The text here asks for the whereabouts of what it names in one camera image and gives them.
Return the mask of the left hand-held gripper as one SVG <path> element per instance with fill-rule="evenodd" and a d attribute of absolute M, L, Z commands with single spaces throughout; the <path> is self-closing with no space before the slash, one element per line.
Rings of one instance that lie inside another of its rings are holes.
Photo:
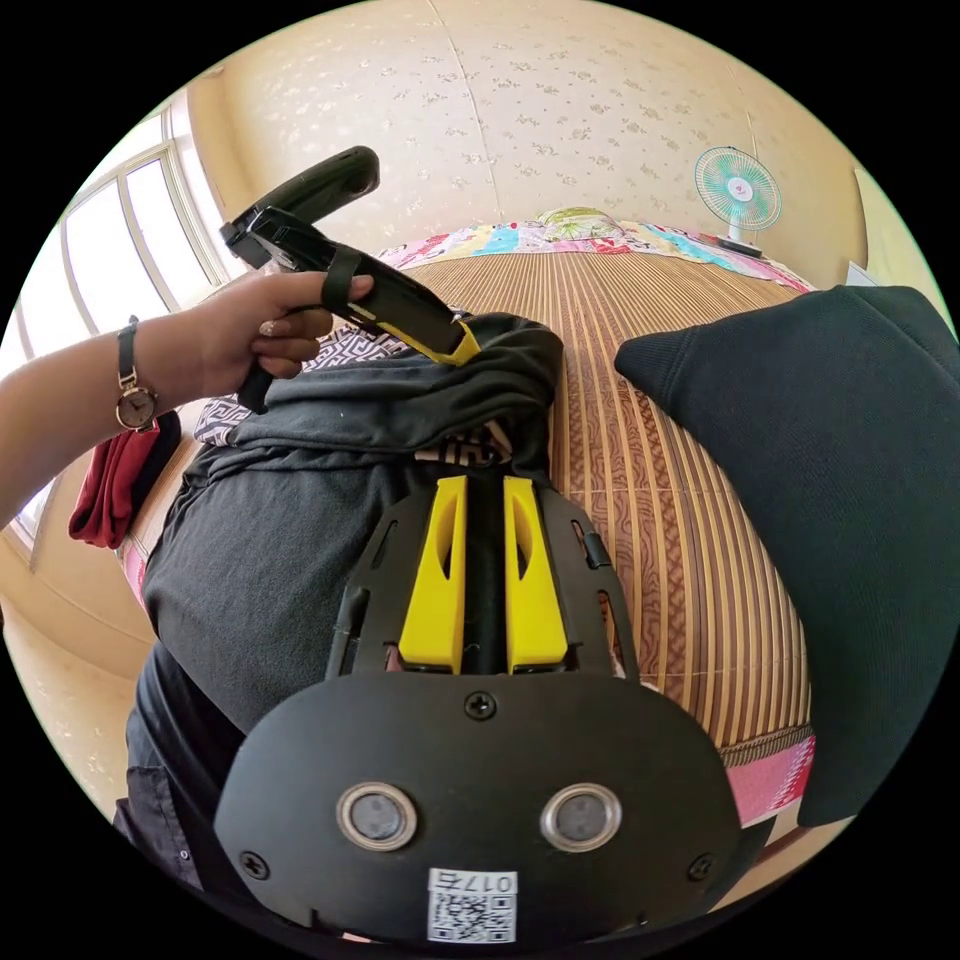
<path fill-rule="evenodd" d="M 462 366 L 480 346 L 465 316 L 423 284 L 338 243 L 290 212 L 252 208 L 224 224 L 228 250 L 250 267 L 268 262 L 326 276 L 320 305 L 368 333 L 388 334 L 434 363 Z"/>

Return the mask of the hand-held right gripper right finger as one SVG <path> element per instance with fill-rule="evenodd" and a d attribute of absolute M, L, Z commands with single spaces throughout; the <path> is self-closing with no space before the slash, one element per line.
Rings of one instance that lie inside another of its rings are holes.
<path fill-rule="evenodd" d="M 504 479 L 503 524 L 507 670 L 556 668 L 567 655 L 567 636 L 530 480 Z"/>

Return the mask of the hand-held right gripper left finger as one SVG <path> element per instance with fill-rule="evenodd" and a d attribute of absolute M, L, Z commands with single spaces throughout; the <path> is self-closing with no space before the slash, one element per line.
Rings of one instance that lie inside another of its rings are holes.
<path fill-rule="evenodd" d="M 459 668 L 464 650 L 468 480 L 437 482 L 398 653 L 407 668 Z"/>

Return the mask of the person's left hand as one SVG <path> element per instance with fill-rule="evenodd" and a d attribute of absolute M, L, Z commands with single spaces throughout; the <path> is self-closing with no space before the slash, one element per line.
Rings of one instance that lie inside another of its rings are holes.
<path fill-rule="evenodd" d="M 255 274 L 188 310 L 143 323 L 135 363 L 166 412 L 239 391 L 251 369 L 297 376 L 332 329 L 320 272 Z"/>

